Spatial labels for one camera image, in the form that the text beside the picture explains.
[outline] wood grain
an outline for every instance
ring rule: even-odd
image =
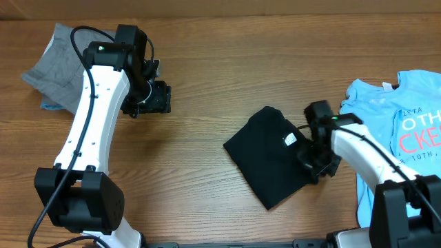
[[[108,30],[138,25],[155,45],[172,113],[120,115],[110,177],[125,216],[150,242],[257,242],[323,237],[356,227],[356,179],[346,163],[266,211],[222,144],[266,105],[292,123],[327,99],[337,112],[356,78],[396,83],[400,70],[440,71],[441,15],[68,21]],[[25,247],[42,210],[33,187],[51,167],[73,116],[40,110],[20,79],[42,55],[53,21],[0,22],[0,247]],[[75,234],[45,219],[37,247]]]

